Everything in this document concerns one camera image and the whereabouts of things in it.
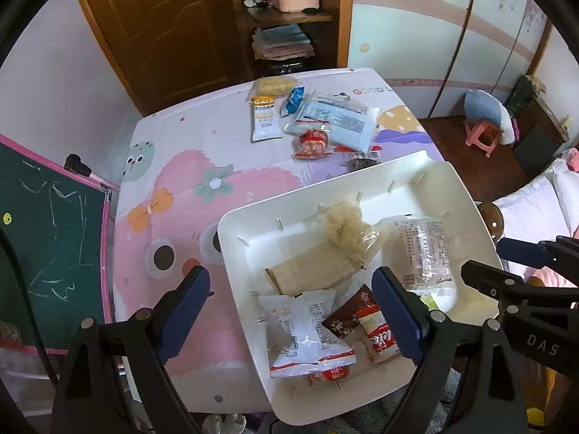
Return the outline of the white pillow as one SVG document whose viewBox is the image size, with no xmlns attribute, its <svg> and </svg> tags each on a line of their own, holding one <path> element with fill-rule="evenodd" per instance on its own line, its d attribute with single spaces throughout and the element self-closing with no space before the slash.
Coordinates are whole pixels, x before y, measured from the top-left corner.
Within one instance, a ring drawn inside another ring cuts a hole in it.
<svg viewBox="0 0 579 434">
<path fill-rule="evenodd" d="M 564 159 L 555 159 L 517 191 L 496 199 L 502 235 L 531 243 L 557 236 L 578 237 L 578 174 Z"/>
</svg>

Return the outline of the white red cookies packet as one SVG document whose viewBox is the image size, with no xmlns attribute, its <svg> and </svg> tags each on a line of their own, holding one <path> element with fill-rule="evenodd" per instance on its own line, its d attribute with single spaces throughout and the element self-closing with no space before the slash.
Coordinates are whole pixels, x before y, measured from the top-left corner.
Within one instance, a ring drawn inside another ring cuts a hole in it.
<svg viewBox="0 0 579 434">
<path fill-rule="evenodd" d="M 372 362 L 386 362 L 400 353 L 393 332 L 377 305 L 357 311 L 356 318 L 369 341 Z"/>
</svg>

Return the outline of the white blue wrapper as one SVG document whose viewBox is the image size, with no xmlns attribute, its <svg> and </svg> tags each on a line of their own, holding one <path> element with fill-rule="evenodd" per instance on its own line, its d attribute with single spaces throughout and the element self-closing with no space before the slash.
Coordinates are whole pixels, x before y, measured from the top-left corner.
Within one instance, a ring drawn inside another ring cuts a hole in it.
<svg viewBox="0 0 579 434">
<path fill-rule="evenodd" d="M 284 333 L 277 357 L 270 363 L 271 377 L 302 377 L 320 365 L 357 362 L 353 348 L 322 325 L 332 311 L 334 289 L 306 291 L 297 297 L 260 296 L 258 301 L 267 322 Z"/>
</svg>

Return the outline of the pastel wardrobe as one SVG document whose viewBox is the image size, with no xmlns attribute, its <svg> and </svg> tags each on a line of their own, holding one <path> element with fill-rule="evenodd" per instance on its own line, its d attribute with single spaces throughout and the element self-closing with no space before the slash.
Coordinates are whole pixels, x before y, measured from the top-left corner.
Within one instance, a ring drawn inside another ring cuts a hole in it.
<svg viewBox="0 0 579 434">
<path fill-rule="evenodd" d="M 547 22 L 534 0 L 352 0 L 347 63 L 373 69 L 419 119 L 455 116 L 469 90 L 509 97 Z"/>
</svg>

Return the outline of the white printed snack packet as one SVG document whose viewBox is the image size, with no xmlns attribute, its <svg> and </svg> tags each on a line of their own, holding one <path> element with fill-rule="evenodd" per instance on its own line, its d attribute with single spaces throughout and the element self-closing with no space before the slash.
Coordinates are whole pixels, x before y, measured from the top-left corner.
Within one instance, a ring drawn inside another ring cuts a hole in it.
<svg viewBox="0 0 579 434">
<path fill-rule="evenodd" d="M 386 234 L 382 264 L 405 290 L 417 295 L 444 295 L 455 290 L 442 221 L 407 214 L 386 217 L 377 228 Z"/>
</svg>

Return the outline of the blue white cushion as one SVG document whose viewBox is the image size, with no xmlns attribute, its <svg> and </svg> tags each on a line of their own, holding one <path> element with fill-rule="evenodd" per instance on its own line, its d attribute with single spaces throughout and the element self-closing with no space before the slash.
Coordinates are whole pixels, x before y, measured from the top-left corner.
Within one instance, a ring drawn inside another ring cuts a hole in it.
<svg viewBox="0 0 579 434">
<path fill-rule="evenodd" d="M 480 122 L 487 120 L 499 128 L 502 137 L 499 143 L 511 145 L 515 142 L 515 132 L 506 107 L 498 99 L 483 90 L 468 90 L 464 96 L 464 112 L 467 120 Z"/>
</svg>

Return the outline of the dark snack with barcode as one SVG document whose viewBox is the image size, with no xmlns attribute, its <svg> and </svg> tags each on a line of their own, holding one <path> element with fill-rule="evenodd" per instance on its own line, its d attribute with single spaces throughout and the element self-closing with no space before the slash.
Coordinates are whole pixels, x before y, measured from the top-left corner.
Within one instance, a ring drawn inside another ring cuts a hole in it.
<svg viewBox="0 0 579 434">
<path fill-rule="evenodd" d="M 368 152 L 347 151 L 343 153 L 343 158 L 345 159 L 343 163 L 350 173 L 381 163 L 379 150 L 370 150 Z"/>
</svg>

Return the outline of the clear bag brown pastry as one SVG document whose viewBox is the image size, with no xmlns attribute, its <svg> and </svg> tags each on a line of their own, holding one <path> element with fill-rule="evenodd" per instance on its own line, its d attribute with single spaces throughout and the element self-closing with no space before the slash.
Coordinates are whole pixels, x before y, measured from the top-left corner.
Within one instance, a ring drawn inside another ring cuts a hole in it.
<svg viewBox="0 0 579 434">
<path fill-rule="evenodd" d="M 321 382 L 336 382 L 348 379 L 354 365 L 320 365 L 306 375 L 310 386 Z"/>
</svg>

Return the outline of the clear bag yellow puffs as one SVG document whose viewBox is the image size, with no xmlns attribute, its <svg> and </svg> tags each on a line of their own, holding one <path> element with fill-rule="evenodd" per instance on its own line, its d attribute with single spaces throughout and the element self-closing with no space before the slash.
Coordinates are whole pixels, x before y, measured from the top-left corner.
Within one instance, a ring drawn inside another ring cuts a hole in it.
<svg viewBox="0 0 579 434">
<path fill-rule="evenodd" d="M 362 210 L 355 201 L 340 201 L 325 211 L 328 239 L 347 256 L 367 268 L 390 237 L 384 226 L 372 225 L 362 218 Z"/>
</svg>

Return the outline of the pink blanket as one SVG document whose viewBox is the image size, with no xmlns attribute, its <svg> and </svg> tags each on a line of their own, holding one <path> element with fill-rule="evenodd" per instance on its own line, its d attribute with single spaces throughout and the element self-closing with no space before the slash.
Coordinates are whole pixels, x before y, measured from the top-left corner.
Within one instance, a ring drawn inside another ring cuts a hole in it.
<svg viewBox="0 0 579 434">
<path fill-rule="evenodd" d="M 577 148 L 572 147 L 563 151 L 561 159 L 566 163 L 568 170 L 579 173 L 579 150 Z"/>
</svg>

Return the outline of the wooden bed post knob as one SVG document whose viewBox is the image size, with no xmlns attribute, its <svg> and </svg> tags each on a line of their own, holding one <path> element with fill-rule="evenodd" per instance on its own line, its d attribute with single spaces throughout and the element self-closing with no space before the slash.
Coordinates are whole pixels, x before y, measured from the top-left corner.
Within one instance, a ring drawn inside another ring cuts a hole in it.
<svg viewBox="0 0 579 434">
<path fill-rule="evenodd" d="M 478 204 L 477 208 L 492 240 L 494 242 L 499 241 L 499 239 L 502 238 L 504 230 L 504 220 L 499 207 L 491 202 L 483 202 Z"/>
</svg>

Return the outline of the long cracker pack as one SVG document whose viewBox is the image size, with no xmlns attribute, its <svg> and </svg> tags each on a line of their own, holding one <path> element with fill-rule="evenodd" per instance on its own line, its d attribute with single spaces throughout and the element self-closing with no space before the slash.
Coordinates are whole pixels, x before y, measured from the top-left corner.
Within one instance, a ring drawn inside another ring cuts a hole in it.
<svg viewBox="0 0 579 434">
<path fill-rule="evenodd" d="M 353 277 L 362 266 L 346 251 L 326 241 L 295 257 L 265 268 L 275 290 L 296 296 L 306 291 L 325 290 Z"/>
</svg>

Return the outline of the dark red chocolate packet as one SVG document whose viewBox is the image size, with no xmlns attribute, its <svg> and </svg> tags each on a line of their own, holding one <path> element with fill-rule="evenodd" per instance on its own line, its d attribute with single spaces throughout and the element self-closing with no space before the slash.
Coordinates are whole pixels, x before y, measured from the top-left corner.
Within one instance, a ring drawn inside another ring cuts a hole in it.
<svg viewBox="0 0 579 434">
<path fill-rule="evenodd" d="M 322 322 L 322 325 L 340 339 L 346 338 L 359 325 L 357 314 L 376 304 L 370 287 L 361 285 L 351 293 L 346 301 L 339 303 L 337 308 Z"/>
</svg>

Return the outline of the yellow snack bag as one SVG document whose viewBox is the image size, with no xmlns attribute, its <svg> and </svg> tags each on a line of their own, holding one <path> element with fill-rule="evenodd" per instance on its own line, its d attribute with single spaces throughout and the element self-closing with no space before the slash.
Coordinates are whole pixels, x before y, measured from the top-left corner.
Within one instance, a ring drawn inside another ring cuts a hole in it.
<svg viewBox="0 0 579 434">
<path fill-rule="evenodd" d="M 298 79 L 293 76 L 267 76 L 258 78 L 247 94 L 247 100 L 255 97 L 284 97 L 298 86 Z"/>
</svg>

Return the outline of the light blue snack bag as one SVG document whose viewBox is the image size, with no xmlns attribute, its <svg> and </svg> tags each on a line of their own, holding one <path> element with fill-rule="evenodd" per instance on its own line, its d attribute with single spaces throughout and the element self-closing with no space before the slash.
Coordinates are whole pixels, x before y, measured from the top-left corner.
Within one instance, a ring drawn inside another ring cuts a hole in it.
<svg viewBox="0 0 579 434">
<path fill-rule="evenodd" d="M 379 114 L 378 107 L 368 107 L 344 96 L 313 91 L 284 131 L 294 136 L 309 130 L 323 131 L 330 144 L 366 153 L 370 149 Z"/>
</svg>

